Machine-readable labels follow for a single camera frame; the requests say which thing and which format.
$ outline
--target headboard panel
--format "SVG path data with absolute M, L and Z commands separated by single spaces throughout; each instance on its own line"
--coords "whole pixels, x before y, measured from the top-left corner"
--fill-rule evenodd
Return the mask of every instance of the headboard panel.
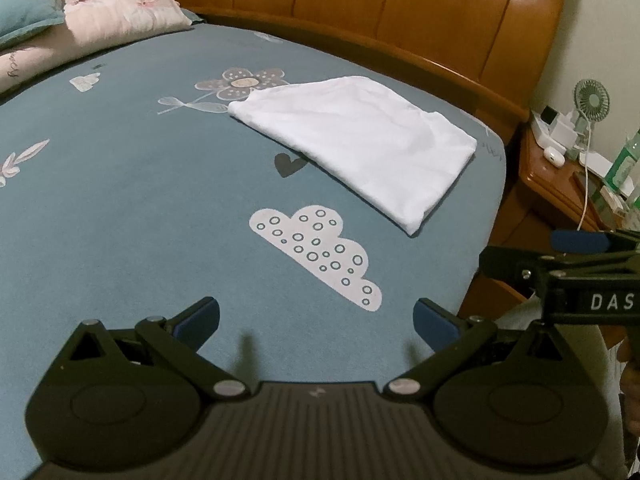
M 423 88 L 508 142 L 564 0 L 177 0 L 213 23 L 314 46 Z

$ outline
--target bed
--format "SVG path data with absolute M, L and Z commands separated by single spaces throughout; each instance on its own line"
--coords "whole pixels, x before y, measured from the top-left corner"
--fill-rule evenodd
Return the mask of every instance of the bed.
M 213 296 L 220 328 L 200 354 L 250 386 L 382 386 L 427 357 L 412 307 L 425 296 L 460 307 L 502 197 L 504 143 L 528 118 L 562 5 L 438 0 L 443 17 L 425 12 L 434 0 L 178 1 L 209 23 L 80 59 L 0 105 L 0 156 L 20 160 L 0 189 L 4 478 L 38 463 L 24 407 L 82 319 L 128 328 Z M 70 84 L 96 71 L 90 91 Z M 235 90 L 265 79 L 345 75 L 478 142 L 414 236 L 228 113 Z

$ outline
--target human hand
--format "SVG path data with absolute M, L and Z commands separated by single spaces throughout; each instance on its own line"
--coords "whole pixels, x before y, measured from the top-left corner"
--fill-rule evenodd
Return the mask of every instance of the human hand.
M 626 363 L 620 377 L 620 389 L 625 394 L 625 426 L 629 433 L 640 437 L 640 368 L 633 361 L 634 354 L 628 337 L 619 346 L 616 358 Z

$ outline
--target fan grille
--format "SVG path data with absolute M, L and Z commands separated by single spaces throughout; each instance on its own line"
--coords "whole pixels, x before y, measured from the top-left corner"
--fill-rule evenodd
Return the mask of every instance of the fan grille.
M 575 107 L 590 121 L 599 123 L 609 114 L 609 92 L 600 81 L 582 79 L 574 90 Z

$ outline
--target smartphone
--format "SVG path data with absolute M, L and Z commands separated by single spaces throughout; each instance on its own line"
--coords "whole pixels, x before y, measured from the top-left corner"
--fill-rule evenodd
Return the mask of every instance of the smartphone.
M 618 226 L 616 225 L 616 216 L 604 200 L 604 197 L 600 193 L 600 189 L 604 185 L 600 178 L 593 174 L 589 174 L 589 182 L 586 183 L 586 174 L 583 170 L 574 171 L 574 179 L 578 183 L 580 191 L 584 193 L 584 188 L 587 187 L 587 196 L 590 202 L 591 211 L 594 212 L 600 219 L 600 223 L 605 225 L 607 229 L 615 231 Z

